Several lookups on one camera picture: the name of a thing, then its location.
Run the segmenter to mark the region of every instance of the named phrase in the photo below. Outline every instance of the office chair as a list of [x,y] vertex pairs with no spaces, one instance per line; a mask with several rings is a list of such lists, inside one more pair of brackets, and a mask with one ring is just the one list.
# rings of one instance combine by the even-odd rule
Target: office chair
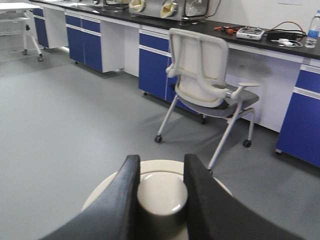
[[176,95],[154,140],[157,143],[162,141],[163,130],[178,100],[202,114],[202,124],[205,123],[206,116],[225,119],[228,127],[207,167],[208,170],[212,170],[235,121],[249,113],[251,113],[251,121],[248,139],[243,142],[243,145],[246,148],[251,146],[255,109],[246,108],[257,102],[259,97],[244,89],[257,87],[259,84],[241,82],[238,88],[226,84],[229,48],[222,38],[171,28],[169,39],[172,64],[166,72],[169,78],[178,76],[175,85]]

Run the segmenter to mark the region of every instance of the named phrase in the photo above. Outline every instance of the electronic device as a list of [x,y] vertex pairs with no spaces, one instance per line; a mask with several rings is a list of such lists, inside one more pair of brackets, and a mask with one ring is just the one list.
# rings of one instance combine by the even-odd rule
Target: electronic device
[[260,28],[243,27],[236,32],[235,36],[239,39],[252,39],[258,41],[262,38],[264,33],[265,31]]

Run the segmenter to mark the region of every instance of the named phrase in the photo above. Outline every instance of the small wheel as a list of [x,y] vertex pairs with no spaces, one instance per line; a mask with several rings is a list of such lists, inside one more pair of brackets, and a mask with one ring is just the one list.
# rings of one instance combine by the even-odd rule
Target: small wheel
[[200,123],[201,123],[202,125],[206,124],[206,122],[207,122],[207,119],[206,119],[206,118],[204,118],[204,117],[200,118]]
[[161,136],[161,135],[157,135],[157,136],[155,137],[154,141],[155,141],[156,143],[161,143],[161,141],[162,141],[162,136]]
[[245,148],[249,148],[251,146],[251,141],[250,140],[244,140],[242,144],[243,144],[243,146]]

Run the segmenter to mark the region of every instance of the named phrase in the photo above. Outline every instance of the water bottle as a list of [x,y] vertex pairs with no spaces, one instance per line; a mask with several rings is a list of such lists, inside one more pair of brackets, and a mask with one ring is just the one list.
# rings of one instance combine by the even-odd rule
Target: water bottle
[[316,12],[316,15],[312,18],[310,23],[308,36],[305,40],[305,47],[306,48],[314,48],[316,46],[318,36],[320,32],[320,10]]

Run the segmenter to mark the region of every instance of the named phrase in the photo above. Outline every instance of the gray seat cushion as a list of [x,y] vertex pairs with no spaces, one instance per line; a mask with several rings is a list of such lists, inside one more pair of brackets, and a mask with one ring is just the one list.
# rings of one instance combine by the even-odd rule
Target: gray seat cushion
[[[232,85],[227,85],[227,88],[235,91],[237,87],[232,86]],[[240,93],[240,97],[242,98],[242,109],[246,109],[250,105],[254,104],[259,100],[259,96],[251,91],[248,90],[242,90]],[[226,109],[220,109],[220,108],[215,108],[215,107],[205,107],[205,106],[199,106],[196,104],[193,104],[189,101],[186,101],[182,98],[179,98],[179,100],[189,107],[190,109],[200,113],[200,114],[205,114],[207,116],[212,116],[212,117],[219,117],[219,118],[224,118],[232,115],[237,108],[238,102],[236,100],[232,100],[229,98],[225,98],[225,101],[229,104],[229,106]]]

